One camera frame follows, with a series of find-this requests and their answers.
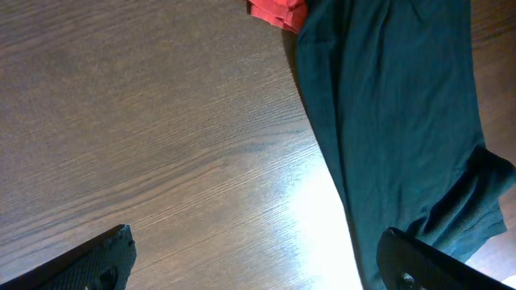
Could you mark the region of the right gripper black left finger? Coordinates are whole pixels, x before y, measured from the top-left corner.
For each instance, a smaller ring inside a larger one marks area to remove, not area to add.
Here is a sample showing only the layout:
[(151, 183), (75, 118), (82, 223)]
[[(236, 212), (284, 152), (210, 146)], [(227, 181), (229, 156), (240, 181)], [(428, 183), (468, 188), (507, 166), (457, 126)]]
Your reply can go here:
[(117, 225), (9, 280), (1, 290), (124, 290), (136, 260), (129, 225)]

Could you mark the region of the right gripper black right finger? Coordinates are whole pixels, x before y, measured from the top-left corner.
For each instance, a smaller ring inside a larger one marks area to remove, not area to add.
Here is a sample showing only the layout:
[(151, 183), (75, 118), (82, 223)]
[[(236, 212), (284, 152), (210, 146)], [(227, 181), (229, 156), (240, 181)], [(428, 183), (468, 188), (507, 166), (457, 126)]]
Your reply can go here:
[(388, 290), (512, 290), (393, 227), (381, 235), (377, 265)]

